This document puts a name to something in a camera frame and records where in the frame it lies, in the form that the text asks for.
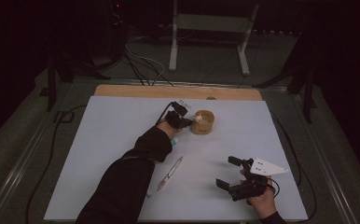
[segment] gray floor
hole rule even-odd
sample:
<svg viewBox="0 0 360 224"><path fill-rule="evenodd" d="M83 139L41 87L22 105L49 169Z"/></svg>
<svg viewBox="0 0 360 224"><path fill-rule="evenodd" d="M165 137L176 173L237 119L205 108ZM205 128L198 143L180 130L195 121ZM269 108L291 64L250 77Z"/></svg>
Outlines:
<svg viewBox="0 0 360 224"><path fill-rule="evenodd" d="M278 75L297 41L290 35L252 34L246 49L252 75L244 77L233 43L223 45L215 41L209 44L204 38L195 39L181 41L174 73L167 71L170 38L135 38L129 42L128 48L137 55L162 63L166 69L163 75L174 85L250 88ZM59 100L51 113L45 110L47 98L38 95L41 88L47 86L47 74L44 72L37 77L35 90L0 130L0 223L24 223L26 204L50 156L55 132L53 120L57 111L85 105L100 83L140 85L124 62L104 71L104 75L112 77L110 81L102 82L79 72L74 83L62 83L58 91ZM160 71L159 65L152 63ZM155 74L142 65L137 66L152 83ZM307 213L311 215L317 205L314 217L307 223L360 223L360 164L352 148L318 87L313 92L317 105L312 110L313 123L308 124L299 113L302 95L285 92L288 81L285 79L261 90L261 94L289 134L299 162L312 183L317 204L306 176L302 175L299 193ZM168 85L165 81L158 84ZM43 216L83 112L83 108L77 109L75 120L61 124L56 132L52 162L30 206L30 223L49 223L43 220ZM295 156L279 125L277 130L297 181Z"/></svg>

